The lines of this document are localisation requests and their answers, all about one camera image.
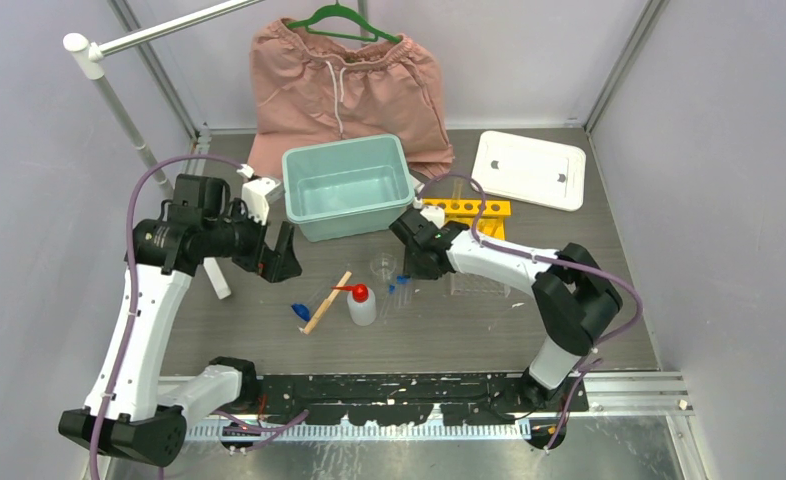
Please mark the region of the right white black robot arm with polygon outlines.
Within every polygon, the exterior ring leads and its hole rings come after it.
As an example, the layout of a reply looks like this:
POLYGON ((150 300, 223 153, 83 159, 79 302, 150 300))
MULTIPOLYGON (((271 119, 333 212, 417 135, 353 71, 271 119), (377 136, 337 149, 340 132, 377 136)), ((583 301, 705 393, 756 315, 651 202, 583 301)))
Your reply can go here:
POLYGON ((446 274, 484 277, 530 295, 546 338, 526 370, 524 396, 536 410, 551 409, 563 383, 623 307, 611 277, 584 247, 524 247, 474 232, 456 221, 437 226, 406 209, 389 227, 405 247, 405 273, 421 280, 446 274))

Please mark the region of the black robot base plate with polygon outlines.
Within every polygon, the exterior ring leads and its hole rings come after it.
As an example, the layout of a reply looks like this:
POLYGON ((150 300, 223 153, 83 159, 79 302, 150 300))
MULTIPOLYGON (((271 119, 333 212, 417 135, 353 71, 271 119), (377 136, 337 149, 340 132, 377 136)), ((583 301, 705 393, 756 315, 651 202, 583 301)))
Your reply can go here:
POLYGON ((565 406, 585 412, 589 402, 572 378, 542 393, 516 373, 265 375, 249 399, 223 406, 229 414, 261 414, 284 424, 306 411, 307 425, 346 420, 355 426, 417 426, 438 410, 444 426, 505 425, 537 414, 554 417, 565 406))

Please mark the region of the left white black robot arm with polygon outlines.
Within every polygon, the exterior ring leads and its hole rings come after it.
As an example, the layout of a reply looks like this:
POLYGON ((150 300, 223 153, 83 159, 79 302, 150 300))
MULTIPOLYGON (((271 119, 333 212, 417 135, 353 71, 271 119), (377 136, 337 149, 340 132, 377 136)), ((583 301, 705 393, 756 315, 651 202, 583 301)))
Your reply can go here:
POLYGON ((160 369, 180 304, 198 268, 228 258, 270 283, 299 276, 294 228, 283 222, 266 243, 279 180, 252 176, 233 197, 215 177, 182 174, 158 217, 129 233, 122 304, 99 376, 81 408, 65 411, 59 433, 92 453, 155 467, 179 455, 187 430, 213 411, 254 409, 261 397, 249 360, 220 356, 163 394, 160 369))

